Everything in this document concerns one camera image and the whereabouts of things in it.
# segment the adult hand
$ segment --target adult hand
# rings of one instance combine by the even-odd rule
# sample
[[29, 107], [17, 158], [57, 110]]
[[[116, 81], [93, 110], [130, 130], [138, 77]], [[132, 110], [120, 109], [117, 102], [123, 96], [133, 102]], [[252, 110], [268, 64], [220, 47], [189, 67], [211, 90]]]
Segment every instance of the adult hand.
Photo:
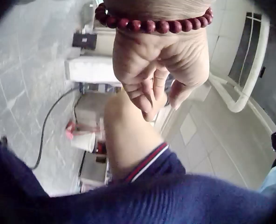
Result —
[[205, 29], [190, 34], [158, 36], [117, 31], [113, 68], [131, 101], [142, 111], [152, 111], [151, 94], [164, 93], [169, 73], [176, 79], [169, 101], [177, 109], [209, 74]]
[[[129, 19], [175, 20], [201, 16], [211, 0], [105, 0], [112, 15], [124, 14]], [[143, 34], [116, 30], [113, 69], [131, 101], [143, 112], [154, 110], [151, 95], [164, 93], [169, 73], [176, 79], [171, 87], [170, 104], [180, 104], [209, 74], [206, 30], [178, 34]]]

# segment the hand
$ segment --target hand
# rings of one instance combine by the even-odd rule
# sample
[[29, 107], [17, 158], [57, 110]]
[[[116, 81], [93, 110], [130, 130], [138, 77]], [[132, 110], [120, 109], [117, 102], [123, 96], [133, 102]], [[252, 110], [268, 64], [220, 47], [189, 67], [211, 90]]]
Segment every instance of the hand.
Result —
[[154, 110], [155, 99], [164, 94], [169, 72], [176, 79], [170, 104], [177, 109], [209, 74], [205, 29], [177, 35], [135, 34], [117, 30], [113, 69], [131, 101], [145, 113]]

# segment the forearm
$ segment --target forearm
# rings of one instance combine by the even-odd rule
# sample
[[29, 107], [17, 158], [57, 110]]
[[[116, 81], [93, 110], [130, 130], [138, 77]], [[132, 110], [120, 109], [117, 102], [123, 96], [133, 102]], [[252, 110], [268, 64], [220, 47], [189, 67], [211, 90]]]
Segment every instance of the forearm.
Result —
[[[166, 100], [164, 94], [159, 101], [154, 101], [154, 107], [161, 108]], [[115, 179], [124, 178], [163, 142], [124, 91], [107, 102], [104, 125], [110, 168]]]
[[213, 0], [104, 0], [112, 15], [139, 20], [178, 20], [202, 16]]

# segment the red beaded bracelet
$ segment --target red beaded bracelet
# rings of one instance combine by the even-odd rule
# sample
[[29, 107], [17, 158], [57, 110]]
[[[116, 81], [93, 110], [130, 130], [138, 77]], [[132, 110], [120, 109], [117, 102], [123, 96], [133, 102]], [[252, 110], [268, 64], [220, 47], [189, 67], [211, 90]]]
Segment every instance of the red beaded bracelet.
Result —
[[198, 30], [204, 28], [212, 23], [213, 12], [211, 8], [206, 10], [205, 14], [196, 18], [174, 20], [174, 21], [140, 21], [140, 20], [129, 20], [127, 18], [118, 18], [116, 16], [109, 16], [106, 14], [106, 6], [104, 3], [98, 5], [95, 10], [95, 18], [102, 24], [109, 28], [115, 29], [129, 29], [133, 32], [142, 33], [179, 33], [180, 31], [189, 32], [190, 30]]

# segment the navy blue sleeve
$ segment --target navy blue sleeve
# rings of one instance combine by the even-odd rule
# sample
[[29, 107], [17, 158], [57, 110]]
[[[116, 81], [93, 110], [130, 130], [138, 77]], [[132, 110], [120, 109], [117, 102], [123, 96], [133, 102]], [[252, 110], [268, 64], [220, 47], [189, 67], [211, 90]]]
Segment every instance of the navy blue sleeve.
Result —
[[259, 193], [182, 172], [50, 198], [27, 166], [0, 147], [0, 223], [253, 224], [268, 221], [275, 208]]

